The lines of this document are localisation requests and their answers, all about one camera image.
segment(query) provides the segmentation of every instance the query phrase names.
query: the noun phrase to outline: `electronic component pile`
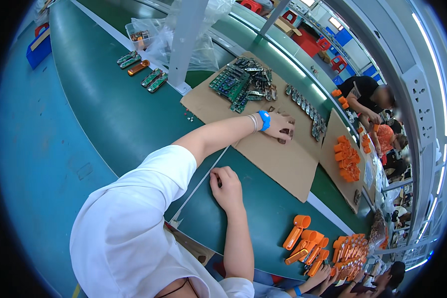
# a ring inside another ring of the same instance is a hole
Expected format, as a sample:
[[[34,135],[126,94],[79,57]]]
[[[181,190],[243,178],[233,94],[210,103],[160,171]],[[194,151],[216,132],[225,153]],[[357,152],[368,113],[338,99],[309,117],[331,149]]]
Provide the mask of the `electronic component pile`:
[[[277,100],[272,70],[253,58],[240,57],[210,82],[209,87],[232,102],[230,110],[243,112],[249,101]]]
[[[311,126],[311,136],[315,138],[317,142],[320,141],[322,135],[326,133],[325,119],[316,111],[316,109],[301,95],[292,85],[288,84],[285,89],[285,94],[301,107],[302,110],[313,120]]]

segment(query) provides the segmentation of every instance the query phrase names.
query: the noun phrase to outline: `white t-shirt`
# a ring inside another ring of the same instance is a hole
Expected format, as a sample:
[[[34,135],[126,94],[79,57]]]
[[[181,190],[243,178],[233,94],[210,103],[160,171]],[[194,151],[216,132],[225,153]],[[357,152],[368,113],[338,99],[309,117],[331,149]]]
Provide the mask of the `white t-shirt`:
[[[245,278],[217,282],[163,228],[164,212],[185,193],[196,167],[187,149],[167,146],[89,195],[69,243],[73,271],[88,297],[153,298],[182,277],[191,277],[200,298],[254,296]]]

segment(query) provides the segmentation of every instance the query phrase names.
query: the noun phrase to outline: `workbench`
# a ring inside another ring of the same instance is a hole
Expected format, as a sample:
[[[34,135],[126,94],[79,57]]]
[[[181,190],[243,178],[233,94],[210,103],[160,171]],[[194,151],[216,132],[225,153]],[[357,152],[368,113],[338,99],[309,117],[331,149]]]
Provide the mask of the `workbench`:
[[[132,2],[139,7],[136,13],[105,1],[80,2],[120,31],[131,17],[139,17],[138,11],[142,13],[148,9],[150,17],[162,17],[157,16],[159,12],[155,9],[136,1]],[[328,119],[332,101],[322,98],[321,91],[315,90],[309,76],[290,66],[287,58],[271,44],[258,38],[234,18],[225,17],[214,28],[225,26],[225,34],[234,32],[234,41],[296,86]],[[50,27],[56,69],[69,104],[89,141],[117,176],[136,168],[149,153],[203,125],[197,118],[193,122],[187,120],[185,108],[179,103],[181,95],[170,85],[165,84],[155,93],[141,87],[140,81],[151,72],[150,69],[133,77],[121,70],[116,60],[128,50],[74,3],[56,2],[50,8]],[[187,79],[192,77],[196,82],[208,77],[207,72],[189,74]],[[204,160],[192,177],[187,193],[173,202],[164,215],[167,221],[176,219],[178,229],[187,236],[221,254],[224,251],[226,217],[212,197],[206,173],[222,152]],[[283,258],[289,252],[281,247],[297,214],[310,216],[310,229],[323,233],[330,244],[338,236],[346,235],[309,202],[303,204],[298,201],[232,147],[216,164],[224,165],[230,166],[242,182],[257,269],[283,277],[304,278],[298,264],[284,264]],[[369,234],[373,213],[366,201],[361,200],[358,215],[353,214],[320,166],[311,192],[352,231]]]

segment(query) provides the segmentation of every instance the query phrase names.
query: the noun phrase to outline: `blue plastic bin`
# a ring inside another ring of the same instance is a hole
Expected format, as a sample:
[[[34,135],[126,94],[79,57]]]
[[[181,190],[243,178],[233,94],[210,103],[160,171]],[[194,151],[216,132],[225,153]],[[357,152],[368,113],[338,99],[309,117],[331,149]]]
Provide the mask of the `blue plastic bin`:
[[[28,46],[28,50],[26,50],[26,58],[31,65],[31,68],[35,69],[38,64],[43,61],[46,56],[51,53],[51,38],[48,35],[41,43],[36,47],[34,51],[31,51],[31,45],[45,32],[43,30],[38,36],[36,36],[35,40],[33,40]]]

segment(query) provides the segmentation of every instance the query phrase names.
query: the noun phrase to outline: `bracelet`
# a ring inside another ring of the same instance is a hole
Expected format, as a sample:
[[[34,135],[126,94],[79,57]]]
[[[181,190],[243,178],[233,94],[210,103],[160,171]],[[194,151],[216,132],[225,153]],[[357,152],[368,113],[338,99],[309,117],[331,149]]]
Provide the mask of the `bracelet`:
[[[297,296],[301,296],[301,291],[300,291],[300,288],[298,286],[294,286],[293,289],[295,290],[295,294]]]
[[[254,132],[252,133],[252,134],[254,134],[254,133],[256,133],[257,131],[258,131],[258,122],[256,122],[256,117],[254,116],[254,115],[252,115],[252,114],[249,114],[249,115],[247,115],[248,117],[250,117],[250,119],[253,121],[253,123],[254,123]]]

